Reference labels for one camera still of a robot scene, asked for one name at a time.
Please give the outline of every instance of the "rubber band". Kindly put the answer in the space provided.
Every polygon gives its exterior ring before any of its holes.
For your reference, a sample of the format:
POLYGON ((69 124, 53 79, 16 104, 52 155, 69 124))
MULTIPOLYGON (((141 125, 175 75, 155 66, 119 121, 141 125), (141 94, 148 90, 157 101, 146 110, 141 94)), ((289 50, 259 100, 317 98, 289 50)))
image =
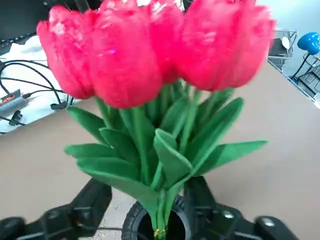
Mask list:
POLYGON ((160 234, 164 234, 164 233, 166 233, 166 229, 157 229, 157 230, 155 230, 155 232, 154 232, 154 237, 156 238, 156 237, 158 237, 158 235, 160 235, 160 234))

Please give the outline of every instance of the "red tulip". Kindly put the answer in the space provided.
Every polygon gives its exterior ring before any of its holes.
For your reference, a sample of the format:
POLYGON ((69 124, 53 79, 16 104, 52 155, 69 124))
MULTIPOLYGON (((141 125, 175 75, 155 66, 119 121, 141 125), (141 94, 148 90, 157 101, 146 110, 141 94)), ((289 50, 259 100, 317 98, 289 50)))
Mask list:
POLYGON ((165 84, 179 77, 173 52, 183 24, 183 12, 173 0, 152 0, 146 7, 153 50, 165 84))
POLYGON ((89 47, 84 18, 79 12, 61 6, 50 10, 49 21, 41 21, 37 34, 46 53, 48 65, 61 88, 77 99, 94 95, 89 75, 89 47))
POLYGON ((247 84, 267 57, 275 22, 255 0, 195 0, 176 48, 184 79, 201 90, 247 84))
POLYGON ((115 108, 153 100, 162 87, 150 42, 149 22, 135 0, 104 1, 94 31, 90 60, 96 94, 115 108))

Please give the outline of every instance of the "desk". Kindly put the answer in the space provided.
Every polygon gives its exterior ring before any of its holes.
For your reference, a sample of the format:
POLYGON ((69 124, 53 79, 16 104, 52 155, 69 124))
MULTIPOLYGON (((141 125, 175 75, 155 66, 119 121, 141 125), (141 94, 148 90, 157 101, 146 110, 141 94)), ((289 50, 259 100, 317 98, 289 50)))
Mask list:
MULTIPOLYGON (((244 97, 245 106, 224 141, 268 139, 270 143, 208 173, 205 177, 214 196, 249 220, 272 215, 301 240, 318 239, 320 110, 269 64, 236 94, 244 97)), ((78 106, 98 112, 93 99, 78 106)), ((70 201, 89 177, 63 148, 92 141, 65 110, 0 137, 0 218, 23 215, 34 220, 46 209, 70 201)), ((123 221, 133 200, 119 192, 114 198, 118 206, 111 211, 120 214, 107 211, 107 217, 121 216, 123 221)))

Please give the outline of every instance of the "black clamp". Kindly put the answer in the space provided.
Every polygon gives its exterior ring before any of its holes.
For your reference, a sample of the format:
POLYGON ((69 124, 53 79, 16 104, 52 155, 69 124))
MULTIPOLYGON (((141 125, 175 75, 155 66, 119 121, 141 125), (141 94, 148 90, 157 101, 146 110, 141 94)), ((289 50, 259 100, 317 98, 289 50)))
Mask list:
POLYGON ((109 185, 91 179, 67 205, 50 209, 26 224, 21 217, 0 221, 0 240, 77 240, 92 237, 112 199, 109 185))
POLYGON ((203 177, 185 184, 184 197, 192 240, 298 240, 273 216, 251 223, 237 209, 216 203, 203 177))

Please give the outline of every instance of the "metal wire rack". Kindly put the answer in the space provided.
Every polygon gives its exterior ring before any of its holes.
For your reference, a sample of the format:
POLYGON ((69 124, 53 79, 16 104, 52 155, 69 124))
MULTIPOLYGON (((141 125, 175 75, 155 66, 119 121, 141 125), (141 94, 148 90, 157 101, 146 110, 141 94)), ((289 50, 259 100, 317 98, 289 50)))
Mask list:
POLYGON ((294 56, 293 45, 297 39, 298 32, 295 30, 278 29, 274 31, 273 46, 269 50, 268 62, 283 72, 286 60, 292 59, 294 56), (289 48, 285 48, 282 39, 287 38, 289 41, 289 48))

